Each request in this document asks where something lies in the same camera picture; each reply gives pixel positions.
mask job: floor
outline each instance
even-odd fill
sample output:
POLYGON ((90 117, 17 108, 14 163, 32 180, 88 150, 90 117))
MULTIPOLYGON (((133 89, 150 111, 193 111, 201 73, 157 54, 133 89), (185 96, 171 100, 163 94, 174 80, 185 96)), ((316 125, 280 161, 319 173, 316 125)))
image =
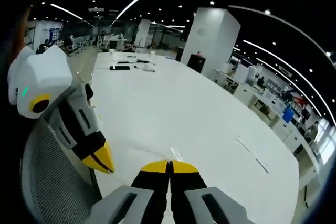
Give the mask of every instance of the floor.
MULTIPOLYGON (((173 59, 175 59, 176 57, 176 53, 171 51, 163 51, 163 50, 151 50, 151 51, 155 51, 157 55, 164 55, 173 59)), ((74 72, 80 75, 80 77, 85 83, 91 82, 97 54, 98 52, 96 48, 94 48, 93 46, 89 46, 82 52, 79 52, 78 54, 69 57, 69 62, 74 72)), ((66 154, 69 156, 70 160, 74 164, 79 174, 82 175, 85 181, 90 183, 91 178, 90 174, 88 173, 88 169, 80 162, 80 160, 72 152, 67 151, 66 154)), ((308 213, 308 209, 306 208, 303 199, 304 199, 304 190, 299 192, 297 206, 291 224, 302 223, 303 217, 308 213)))

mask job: white column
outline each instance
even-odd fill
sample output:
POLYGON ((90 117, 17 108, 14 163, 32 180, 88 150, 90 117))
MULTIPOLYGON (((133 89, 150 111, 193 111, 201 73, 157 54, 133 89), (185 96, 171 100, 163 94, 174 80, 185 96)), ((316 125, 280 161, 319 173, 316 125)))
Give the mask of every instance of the white column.
POLYGON ((181 63, 188 64, 190 55, 200 51, 206 59, 201 74, 210 78, 215 68, 220 68, 225 61, 229 60, 239 30, 239 22, 227 10, 199 8, 184 48, 181 63))
POLYGON ((140 22, 138 27, 138 32, 136 33, 134 44, 140 47, 144 47, 146 43, 146 39, 148 36, 149 26, 151 25, 151 21, 148 19, 143 19, 140 22))

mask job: white cabinet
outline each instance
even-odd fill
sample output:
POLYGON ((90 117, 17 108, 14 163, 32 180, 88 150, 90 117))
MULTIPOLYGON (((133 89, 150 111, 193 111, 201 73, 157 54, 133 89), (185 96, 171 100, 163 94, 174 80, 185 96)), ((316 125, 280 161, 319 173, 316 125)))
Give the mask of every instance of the white cabinet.
POLYGON ((284 144, 287 146, 287 148, 290 149, 290 151, 293 153, 301 144, 302 136, 297 136, 294 131, 290 132, 288 137, 284 140, 284 144))
POLYGON ((250 87, 240 84, 234 93, 234 97, 241 101, 245 106, 248 106, 253 97, 253 93, 250 91, 250 87))
POLYGON ((285 140, 289 134, 291 133, 291 129, 288 127, 288 125, 280 119, 274 126, 273 126, 274 133, 281 139, 285 140))

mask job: white desk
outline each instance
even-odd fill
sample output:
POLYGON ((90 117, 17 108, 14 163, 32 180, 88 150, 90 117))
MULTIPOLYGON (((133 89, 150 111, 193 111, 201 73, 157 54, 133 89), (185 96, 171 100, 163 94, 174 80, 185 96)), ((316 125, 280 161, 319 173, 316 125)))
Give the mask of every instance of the white desk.
MULTIPOLYGON (((103 197, 130 185, 147 163, 179 159, 197 167, 207 186, 242 204, 254 223, 291 223, 298 162, 257 115, 177 61, 158 56, 155 73, 132 65, 130 71, 110 71, 111 65, 109 53, 98 54, 92 79, 91 104, 116 168, 114 174, 96 172, 103 197)), ((169 203, 163 223, 174 223, 169 203)))

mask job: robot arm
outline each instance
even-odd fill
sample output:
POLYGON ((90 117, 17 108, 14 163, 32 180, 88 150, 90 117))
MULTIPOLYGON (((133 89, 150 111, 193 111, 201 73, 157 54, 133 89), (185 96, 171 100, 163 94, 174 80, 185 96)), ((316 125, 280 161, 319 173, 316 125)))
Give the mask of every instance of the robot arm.
POLYGON ((111 151, 99 131, 86 86, 72 73, 59 47, 51 46, 40 55, 25 47, 9 69, 8 86, 9 101, 20 115, 43 117, 86 166, 114 172, 111 151))

